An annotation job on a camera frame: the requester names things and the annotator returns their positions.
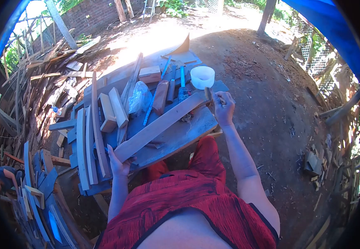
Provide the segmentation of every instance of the hand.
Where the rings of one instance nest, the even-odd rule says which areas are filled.
[[[130,171],[130,164],[137,159],[136,157],[133,157],[121,163],[119,159],[115,156],[113,148],[110,145],[108,145],[108,156],[111,164],[112,174],[114,176],[122,175],[127,177]]]
[[[220,127],[232,125],[232,115],[234,114],[235,101],[229,92],[212,92],[213,102],[215,104],[215,117]],[[221,97],[226,104],[222,105]]]

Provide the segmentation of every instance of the brick wall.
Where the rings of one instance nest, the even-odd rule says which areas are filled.
[[[130,0],[130,3],[132,5],[134,14],[138,13],[141,8],[144,7],[144,0]],[[124,1],[122,1],[122,5],[126,17],[128,18],[127,8]],[[72,36],[75,40],[82,33],[85,35],[94,34],[94,32],[97,32],[100,28],[106,27],[115,20],[119,20],[118,12],[113,0],[84,0],[64,13],[61,18],[63,19],[68,30],[75,28],[74,32],[72,33]],[[51,24],[48,29],[53,36],[53,24]],[[63,35],[61,34],[57,25],[55,26],[55,34],[56,42],[58,42],[63,37]],[[47,36],[48,31],[45,29],[43,31],[44,47],[50,46]],[[33,52],[38,52],[41,50],[40,36],[34,40],[32,46]]]

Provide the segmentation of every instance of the dirt ground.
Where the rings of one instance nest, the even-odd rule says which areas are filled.
[[[190,49],[215,70],[216,80],[222,80],[236,100],[233,122],[259,167],[263,187],[271,193],[270,202],[279,212],[281,241],[278,247],[300,248],[315,231],[311,224],[319,223],[319,218],[327,212],[326,200],[332,190],[334,171],[318,192],[310,177],[302,173],[300,155],[313,143],[319,150],[327,134],[324,123],[314,117],[314,112],[320,110],[306,90],[306,86],[313,86],[314,82],[292,59],[283,59],[288,45],[268,36],[256,36],[260,19],[260,14],[247,15],[228,8],[219,20],[194,12],[186,19],[154,17],[151,24],[142,23],[141,19],[119,26],[114,23],[99,33],[103,38],[100,52],[85,61],[90,63],[90,70],[106,74],[133,61],[140,47],[147,55],[163,46],[175,45],[185,32],[190,32]],[[290,44],[289,30],[277,22],[267,25],[269,32],[278,29],[282,30],[278,32],[282,40]],[[52,155],[58,155],[57,138],[58,132],[52,132],[43,144]],[[222,135],[216,141],[220,159],[227,169],[226,185],[237,193],[225,137]],[[186,168],[194,149],[195,144],[168,158],[169,169]],[[65,143],[64,157],[68,158],[71,153]],[[130,187],[139,185],[140,178],[141,174]],[[91,239],[105,229],[107,222],[93,197],[79,196],[78,182],[77,175],[71,180],[68,176],[60,179],[68,206]],[[313,212],[320,193],[323,196]],[[104,197],[109,202],[110,194]]]

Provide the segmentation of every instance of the water bottle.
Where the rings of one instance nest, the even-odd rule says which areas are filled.
[[[53,112],[57,113],[57,115],[58,115],[58,116],[60,116],[60,115],[61,115],[61,110],[60,110],[60,109],[58,109],[58,107],[56,107],[56,106],[52,106],[51,108],[53,109]]]

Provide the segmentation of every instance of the plastic bag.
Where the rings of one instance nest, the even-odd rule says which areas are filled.
[[[142,111],[146,112],[152,98],[153,95],[147,85],[138,81],[134,87],[133,96],[129,97],[129,114],[133,113],[133,116],[137,117]]]

